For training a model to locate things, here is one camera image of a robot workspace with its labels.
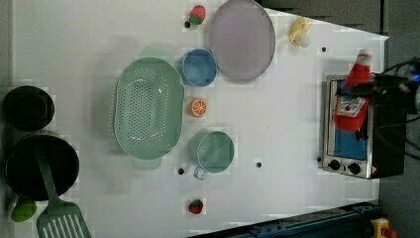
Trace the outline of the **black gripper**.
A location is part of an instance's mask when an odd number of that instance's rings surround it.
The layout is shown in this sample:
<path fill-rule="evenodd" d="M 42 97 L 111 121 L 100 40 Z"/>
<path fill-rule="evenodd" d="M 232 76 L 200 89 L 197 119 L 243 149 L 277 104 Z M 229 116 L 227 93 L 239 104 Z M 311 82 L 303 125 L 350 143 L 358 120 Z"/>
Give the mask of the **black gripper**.
<path fill-rule="evenodd" d="M 371 83 L 341 86 L 338 96 L 371 98 L 375 105 L 390 106 L 409 114 L 417 113 L 417 82 L 407 77 L 376 74 Z"/>

